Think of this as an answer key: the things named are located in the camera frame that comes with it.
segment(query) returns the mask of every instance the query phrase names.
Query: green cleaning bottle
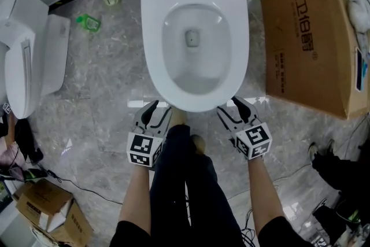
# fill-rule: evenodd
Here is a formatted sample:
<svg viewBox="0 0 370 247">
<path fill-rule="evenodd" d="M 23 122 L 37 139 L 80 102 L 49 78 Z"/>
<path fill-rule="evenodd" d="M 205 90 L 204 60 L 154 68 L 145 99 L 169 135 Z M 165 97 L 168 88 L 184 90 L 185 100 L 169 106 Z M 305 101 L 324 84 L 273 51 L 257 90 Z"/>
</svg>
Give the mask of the green cleaning bottle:
<svg viewBox="0 0 370 247">
<path fill-rule="evenodd" d="M 82 28 L 85 28 L 91 32 L 98 32 L 100 28 L 100 21 L 89 16 L 87 13 L 82 14 L 76 19 L 77 23 L 80 23 Z"/>
</svg>

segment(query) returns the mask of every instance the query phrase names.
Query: brown cardboard box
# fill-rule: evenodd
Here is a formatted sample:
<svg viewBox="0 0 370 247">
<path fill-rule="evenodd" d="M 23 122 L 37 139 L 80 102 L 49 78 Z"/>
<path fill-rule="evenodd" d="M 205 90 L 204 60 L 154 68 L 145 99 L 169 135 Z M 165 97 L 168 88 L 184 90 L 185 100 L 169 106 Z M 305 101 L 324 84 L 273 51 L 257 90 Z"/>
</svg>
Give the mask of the brown cardboard box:
<svg viewBox="0 0 370 247">
<path fill-rule="evenodd" d="M 86 246 L 93 230 L 71 193 L 46 179 L 21 189 L 17 209 L 33 226 L 58 242 Z"/>
<path fill-rule="evenodd" d="M 348 0 L 261 0 L 267 94 L 348 119 L 368 110 L 356 90 L 357 39 Z"/>
</svg>

